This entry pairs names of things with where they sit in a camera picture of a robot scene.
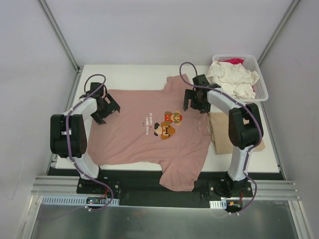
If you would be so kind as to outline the pink printed t shirt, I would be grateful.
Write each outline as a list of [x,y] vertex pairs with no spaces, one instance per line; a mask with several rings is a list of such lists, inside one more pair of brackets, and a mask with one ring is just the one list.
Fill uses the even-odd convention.
[[93,122],[88,153],[93,162],[161,166],[159,183],[172,191],[192,191],[211,142],[207,115],[183,109],[186,75],[168,77],[162,90],[111,90],[120,111]]

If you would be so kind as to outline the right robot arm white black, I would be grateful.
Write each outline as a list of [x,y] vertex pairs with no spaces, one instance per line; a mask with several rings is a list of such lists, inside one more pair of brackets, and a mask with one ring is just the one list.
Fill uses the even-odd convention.
[[259,108],[255,103],[244,104],[221,88],[194,86],[184,92],[183,109],[189,107],[208,112],[209,106],[216,106],[228,115],[228,136],[233,145],[231,163],[224,179],[214,186],[214,192],[221,197],[234,197],[249,186],[247,167],[250,156],[263,138]]

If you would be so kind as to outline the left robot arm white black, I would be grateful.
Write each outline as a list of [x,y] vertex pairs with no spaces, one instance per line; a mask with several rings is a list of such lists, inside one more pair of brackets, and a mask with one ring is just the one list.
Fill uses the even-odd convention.
[[50,150],[60,158],[68,159],[81,178],[89,180],[88,188],[95,194],[102,193],[105,181],[98,177],[99,166],[88,154],[88,137],[91,123],[106,123],[105,118],[119,112],[120,106],[107,93],[104,84],[93,82],[90,90],[82,95],[79,102],[63,114],[50,118]]

